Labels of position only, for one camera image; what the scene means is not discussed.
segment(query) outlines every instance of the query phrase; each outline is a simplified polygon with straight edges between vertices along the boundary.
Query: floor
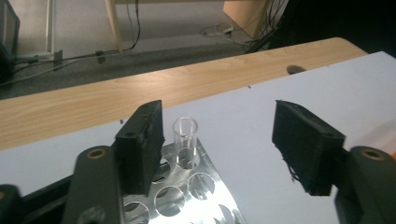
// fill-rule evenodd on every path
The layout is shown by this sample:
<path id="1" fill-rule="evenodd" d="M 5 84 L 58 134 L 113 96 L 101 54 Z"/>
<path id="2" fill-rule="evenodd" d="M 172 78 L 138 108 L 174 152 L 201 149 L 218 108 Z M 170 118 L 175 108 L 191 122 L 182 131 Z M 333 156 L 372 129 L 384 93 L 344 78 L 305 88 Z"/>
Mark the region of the floor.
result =
<path id="1" fill-rule="evenodd" d="M 17 58 L 52 60 L 116 49 L 105 0 L 9 0 L 21 19 Z M 138 4 L 140 38 L 126 54 L 54 63 L 19 64 L 0 84 L 0 100 L 244 54 L 251 39 L 222 11 L 224 1 Z M 117 5 L 122 44 L 137 40 L 136 4 Z M 231 39 L 222 31 L 233 27 Z"/>
<path id="2" fill-rule="evenodd" d="M 17 54 L 20 58 L 46 55 L 62 50 L 65 58 L 112 50 L 116 42 L 106 14 L 105 0 L 9 0 L 21 20 Z M 53 14 L 48 13 L 52 2 Z M 162 49 L 230 43 L 217 32 L 236 24 L 222 11 L 223 1 L 138 4 L 141 35 L 134 49 L 145 52 Z M 135 4 L 117 5 L 122 44 L 132 46 L 137 38 Z M 47 24 L 53 15 L 52 24 Z M 52 28 L 47 34 L 47 27 Z M 241 30 L 234 31 L 235 42 L 248 41 Z M 52 44 L 46 49 L 46 43 Z"/>

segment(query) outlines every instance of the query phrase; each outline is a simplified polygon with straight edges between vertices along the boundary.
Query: black cable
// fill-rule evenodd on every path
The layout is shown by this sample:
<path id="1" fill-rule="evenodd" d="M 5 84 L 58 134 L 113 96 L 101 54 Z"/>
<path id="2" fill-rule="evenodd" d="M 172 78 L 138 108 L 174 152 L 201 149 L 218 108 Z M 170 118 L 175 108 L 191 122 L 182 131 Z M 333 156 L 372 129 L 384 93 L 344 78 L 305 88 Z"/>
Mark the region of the black cable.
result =
<path id="1" fill-rule="evenodd" d="M 271 8 L 273 7 L 274 2 L 275 2 L 275 0 L 271 1 L 271 5 L 269 6 L 270 10 L 271 10 Z M 265 20 L 265 24 L 264 24 L 264 25 L 262 26 L 262 28 L 260 29 L 260 35 L 259 35 L 259 37 L 256 38 L 256 39 L 254 39 L 254 40 L 250 40 L 250 41 L 247 41 L 247 42 L 246 42 L 250 48 L 251 48 L 253 45 L 255 45 L 258 41 L 260 41 L 262 38 L 264 38 L 264 37 L 265 37 L 265 34 L 268 34 L 268 31 L 267 31 L 268 24 L 267 24 L 267 23 L 268 23 L 268 20 L 271 20 L 271 19 L 269 18 L 269 15 L 270 15 L 271 13 L 268 12 L 268 9 L 267 9 L 267 8 L 268 8 L 268 7 L 266 7 L 266 6 L 264 5 L 263 8 L 262 8 L 262 10 L 261 10 L 261 13 L 265 13 L 265 19 L 266 19 L 266 20 Z M 254 19 L 253 21 L 250 22 L 250 24 L 253 23 L 255 20 L 257 20 L 259 17 L 260 17 L 260 13 L 259 13 L 259 15 L 256 17 L 256 19 Z M 242 46 L 242 50 L 243 50 L 245 53 L 248 52 L 248 50 L 246 50 L 246 46 Z"/>
<path id="2" fill-rule="evenodd" d="M 12 75 L 14 75 L 16 73 L 19 73 L 20 71 L 22 71 L 22 70 L 24 70 L 26 68 L 35 67 L 35 66 L 43 65 L 43 64 L 46 64 L 46 63 L 44 63 L 44 62 L 43 63 L 33 63 L 33 64 L 26 65 L 24 67 L 18 68 L 17 70 L 13 71 Z"/>
<path id="3" fill-rule="evenodd" d="M 129 18 L 129 22 L 132 24 L 132 20 L 131 20 L 131 16 L 130 16 L 130 13 L 129 13 L 128 5 L 129 4 L 127 4 L 128 18 Z M 135 0 L 134 1 L 134 11 L 135 11 L 135 14 L 136 14 L 136 21 L 137 21 L 137 38 L 136 38 L 136 41 L 134 42 L 134 44 L 130 48 L 126 49 L 126 51 L 134 49 L 134 47 L 137 44 L 137 41 L 139 41 L 139 38 L 140 38 L 141 27 L 140 27 L 140 20 L 139 20 L 139 0 Z"/>
<path id="4" fill-rule="evenodd" d="M 126 0 L 126 11 L 128 15 L 129 25 L 131 26 L 131 38 L 134 41 L 134 27 L 132 26 L 131 13 L 129 12 L 129 0 Z"/>
<path id="5" fill-rule="evenodd" d="M 278 0 L 276 3 L 277 5 L 274 4 L 275 1 L 271 2 L 271 6 L 269 10 L 267 11 L 266 14 L 266 23 L 263 27 L 261 28 L 261 36 L 259 39 L 255 42 L 252 42 L 252 45 L 248 50 L 245 50 L 245 53 L 251 53 L 251 52 L 256 52 L 260 50 L 266 43 L 270 42 L 270 37 L 274 36 L 276 28 L 276 16 L 279 13 L 280 9 L 283 7 L 285 4 L 286 0 Z"/>

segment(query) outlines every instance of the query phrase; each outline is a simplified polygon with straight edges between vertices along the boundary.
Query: screw hole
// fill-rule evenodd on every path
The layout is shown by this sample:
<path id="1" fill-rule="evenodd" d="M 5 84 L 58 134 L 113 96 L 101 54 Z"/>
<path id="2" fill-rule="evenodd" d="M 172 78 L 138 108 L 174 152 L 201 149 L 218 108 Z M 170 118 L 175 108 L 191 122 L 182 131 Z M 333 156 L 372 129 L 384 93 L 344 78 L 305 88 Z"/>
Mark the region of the screw hole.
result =
<path id="1" fill-rule="evenodd" d="M 105 153 L 106 152 L 104 149 L 97 148 L 97 149 L 94 149 L 88 153 L 88 158 L 90 158 L 92 160 L 96 160 L 96 159 L 99 159 L 99 158 L 105 156 Z"/>
<path id="2" fill-rule="evenodd" d="M 376 151 L 370 150 L 370 149 L 363 150 L 363 152 L 361 154 L 363 154 L 363 156 L 365 156 L 369 159 L 375 160 L 375 161 L 382 161 L 385 159 L 383 155 L 381 155 L 380 153 L 378 153 Z"/>

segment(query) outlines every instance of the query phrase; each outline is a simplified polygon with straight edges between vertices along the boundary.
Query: white table surface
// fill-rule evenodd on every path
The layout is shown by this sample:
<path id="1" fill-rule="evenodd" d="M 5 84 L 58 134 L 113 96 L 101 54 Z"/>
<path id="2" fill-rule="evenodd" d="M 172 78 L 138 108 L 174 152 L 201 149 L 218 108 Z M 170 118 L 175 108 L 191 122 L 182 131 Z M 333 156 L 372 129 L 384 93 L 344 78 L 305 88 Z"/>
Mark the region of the white table surface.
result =
<path id="1" fill-rule="evenodd" d="M 163 111 L 165 144 L 180 116 L 198 136 L 248 223 L 338 223 L 333 197 L 311 197 L 292 182 L 271 142 L 276 100 L 302 105 L 358 145 L 396 152 L 396 60 L 379 52 L 229 91 Z M 120 122 L 0 151 L 0 184 L 31 193 L 67 175 L 79 152 L 111 145 Z"/>

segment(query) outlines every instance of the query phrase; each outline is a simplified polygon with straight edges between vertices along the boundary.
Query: table leg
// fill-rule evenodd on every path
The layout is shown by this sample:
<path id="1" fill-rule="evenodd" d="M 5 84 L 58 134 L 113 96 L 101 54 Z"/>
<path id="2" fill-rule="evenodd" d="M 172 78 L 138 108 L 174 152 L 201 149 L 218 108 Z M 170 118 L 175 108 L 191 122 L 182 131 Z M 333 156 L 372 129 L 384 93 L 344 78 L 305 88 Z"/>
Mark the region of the table leg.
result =
<path id="1" fill-rule="evenodd" d="M 117 16 L 116 0 L 106 0 L 107 16 L 110 20 L 111 30 L 116 38 L 117 49 L 122 52 L 119 18 Z"/>

